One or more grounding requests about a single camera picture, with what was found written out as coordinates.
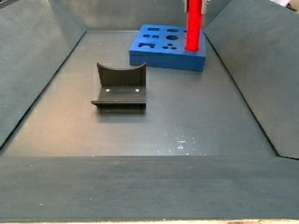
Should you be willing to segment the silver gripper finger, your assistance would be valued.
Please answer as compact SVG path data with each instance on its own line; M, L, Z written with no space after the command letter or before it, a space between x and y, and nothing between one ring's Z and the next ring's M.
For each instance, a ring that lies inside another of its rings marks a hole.
M210 0L202 0L201 14L206 14Z
M183 0L183 4L185 4L185 13L189 12L189 0Z

